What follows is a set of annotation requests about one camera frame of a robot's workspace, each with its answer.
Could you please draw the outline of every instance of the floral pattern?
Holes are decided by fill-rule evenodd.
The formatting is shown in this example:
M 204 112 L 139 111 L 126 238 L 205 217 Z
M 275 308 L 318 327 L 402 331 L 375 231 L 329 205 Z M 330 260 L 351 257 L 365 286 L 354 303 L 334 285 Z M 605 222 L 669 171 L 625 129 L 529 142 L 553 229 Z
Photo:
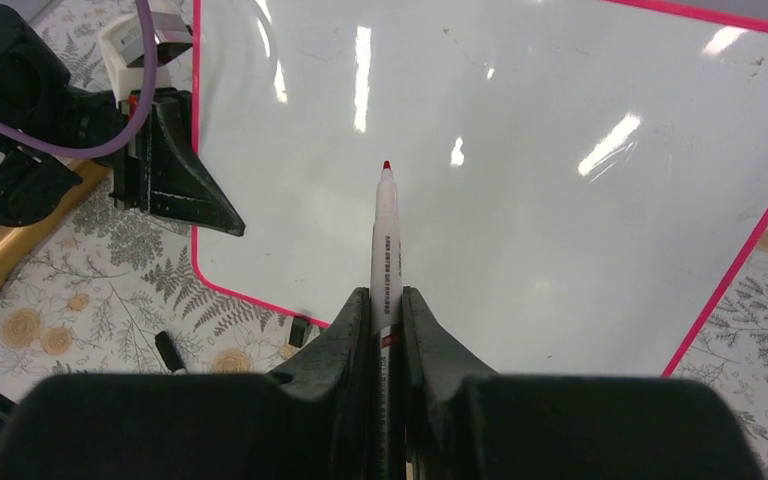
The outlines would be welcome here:
M 191 0 L 179 3 L 190 21 Z M 132 0 L 65 0 L 37 31 L 73 84 L 106 89 L 95 34 L 133 8 Z M 170 66 L 179 88 L 189 89 L 190 63 L 184 55 Z M 187 226 L 117 211 L 109 190 L 102 184 L 0 291 L 0 392 L 19 400 L 54 374 L 162 372 L 153 337 L 163 329 L 195 372 L 262 372 L 296 353 L 286 316 L 195 277 Z M 675 375 L 720 393 L 768 478 L 768 230 Z

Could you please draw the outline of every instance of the gold object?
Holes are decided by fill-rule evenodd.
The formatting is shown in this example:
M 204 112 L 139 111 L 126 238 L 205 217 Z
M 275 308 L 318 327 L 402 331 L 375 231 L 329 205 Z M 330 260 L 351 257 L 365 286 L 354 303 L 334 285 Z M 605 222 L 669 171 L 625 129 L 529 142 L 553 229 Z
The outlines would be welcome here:
M 60 204 L 44 219 L 24 227 L 0 227 L 0 288 L 10 272 L 31 250 L 54 231 L 63 218 L 75 209 L 104 180 L 109 168 L 92 160 L 73 160 L 69 168 L 80 175 L 80 185 L 72 187 Z

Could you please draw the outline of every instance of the pink whiteboard edge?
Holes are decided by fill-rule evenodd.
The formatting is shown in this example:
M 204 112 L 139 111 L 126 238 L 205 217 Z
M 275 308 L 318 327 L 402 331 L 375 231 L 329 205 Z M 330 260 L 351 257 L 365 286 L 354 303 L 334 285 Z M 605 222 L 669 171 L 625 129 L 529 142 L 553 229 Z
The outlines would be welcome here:
M 603 1 L 618 3 L 622 5 L 628 5 L 631 7 L 644 8 L 648 10 L 654 10 L 657 12 L 662 12 L 662 13 L 667 13 L 672 15 L 694 18 L 697 20 L 721 23 L 725 25 L 732 25 L 736 27 L 746 28 L 749 30 L 768 33 L 768 21 L 741 17 L 739 15 L 733 15 L 730 13 L 706 10 L 703 8 L 690 7 L 687 5 L 677 5 L 674 3 L 669 3 L 661 0 L 603 0 Z M 201 61 L 200 61 L 201 59 L 201 55 L 200 55 L 201 0 L 193 0 L 193 37 L 194 37 L 194 42 L 193 42 L 194 43 L 193 45 L 193 119 L 194 119 L 193 126 L 194 128 L 193 128 L 192 142 L 193 142 L 193 148 L 195 149 L 196 152 L 198 152 L 199 104 L 200 104 L 199 85 L 201 83 L 200 77 L 199 77 L 199 73 L 201 69 Z M 702 312 L 699 314 L 699 317 L 690 327 L 690 331 L 687 332 L 687 335 L 684 337 L 684 340 L 682 340 L 678 349 L 673 354 L 673 357 L 670 359 L 669 363 L 664 369 L 662 376 L 667 377 L 673 374 L 679 362 L 684 357 L 684 354 L 687 353 L 687 350 L 690 348 L 690 345 L 696 339 L 696 336 L 699 334 L 699 331 L 702 330 L 702 327 L 705 326 L 705 322 L 708 320 L 708 317 L 711 315 L 711 312 L 714 311 L 714 308 L 717 306 L 717 303 L 719 303 L 720 299 L 723 297 L 723 295 L 725 295 L 726 290 L 728 290 L 728 287 L 731 285 L 731 282 L 737 276 L 738 272 L 740 271 L 740 268 L 746 262 L 746 259 L 749 258 L 749 254 L 752 253 L 752 249 L 755 248 L 755 244 L 758 243 L 758 240 L 761 238 L 761 235 L 764 233 L 767 227 L 768 227 L 768 207 L 764 211 L 764 214 L 761 216 L 761 219 L 758 221 L 758 224 L 755 225 L 755 228 L 752 230 L 752 233 L 749 235 L 749 238 L 746 240 L 746 243 L 744 243 L 743 247 L 741 247 L 740 251 L 738 252 L 731 266 L 729 266 L 728 270 L 726 270 L 726 273 L 723 276 L 722 280 L 720 280 L 720 283 L 717 285 L 717 288 L 714 289 L 714 292 L 711 295 L 711 298 L 708 299 L 708 302 L 702 308 Z M 193 229 L 192 229 L 192 244 L 191 244 L 190 250 L 192 253 L 191 259 L 193 264 L 193 271 L 195 272 L 196 277 L 198 277 L 198 279 L 201 280 L 201 282 L 204 283 L 205 286 L 207 286 L 208 288 L 216 290 L 217 292 L 222 293 L 224 295 L 230 295 L 232 297 L 240 298 L 247 302 L 251 302 L 255 305 L 268 308 L 268 309 L 277 311 L 279 313 L 283 313 L 285 315 L 293 315 L 293 316 L 299 315 L 298 313 L 293 312 L 292 310 L 280 307 L 278 305 L 272 305 L 260 299 L 249 297 L 242 293 L 229 290 L 225 287 L 220 287 L 219 285 L 216 285 L 212 283 L 210 280 L 208 280 L 204 276 L 204 274 L 201 272 L 201 268 L 199 267 L 198 227 L 196 226 L 193 226 Z M 326 327 L 326 328 L 328 327 L 328 324 L 323 322 L 322 320 L 310 318 L 310 321 L 314 325 L 318 325 L 320 327 Z

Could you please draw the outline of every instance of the white marker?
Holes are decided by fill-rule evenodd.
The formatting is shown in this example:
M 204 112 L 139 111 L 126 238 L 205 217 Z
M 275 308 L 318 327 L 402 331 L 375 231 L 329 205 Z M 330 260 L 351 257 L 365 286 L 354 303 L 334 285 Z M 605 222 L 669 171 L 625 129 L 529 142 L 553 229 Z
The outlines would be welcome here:
M 372 335 L 401 321 L 402 245 L 399 198 L 390 162 L 384 162 L 372 226 Z
M 375 224 L 372 227 L 372 349 L 377 365 L 372 368 L 370 441 L 364 478 L 405 478 L 405 422 L 402 402 L 401 320 L 402 243 L 396 182 L 390 162 L 384 162 Z

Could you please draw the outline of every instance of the purple cable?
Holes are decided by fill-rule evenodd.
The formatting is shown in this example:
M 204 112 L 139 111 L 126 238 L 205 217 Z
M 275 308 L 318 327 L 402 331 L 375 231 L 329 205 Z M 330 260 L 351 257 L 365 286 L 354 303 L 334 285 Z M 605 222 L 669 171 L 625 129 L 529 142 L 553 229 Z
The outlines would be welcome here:
M 140 89 L 141 97 L 154 98 L 155 83 L 157 83 L 157 45 L 154 43 L 154 22 L 151 20 L 151 8 L 148 0 L 135 0 L 137 4 L 137 15 L 140 19 L 140 28 L 143 33 L 143 50 L 145 59 L 145 69 L 143 70 L 143 85 Z M 142 128 L 149 112 L 151 112 L 152 102 L 138 102 L 137 110 L 128 125 L 119 132 L 119 135 L 113 137 L 109 142 L 91 148 L 69 148 L 52 145 L 43 142 L 37 138 L 31 137 L 14 128 L 11 128 L 0 122 L 0 134 L 5 135 L 19 143 L 27 145 L 36 150 L 67 158 L 99 158 L 109 155 L 124 147 L 137 135 Z

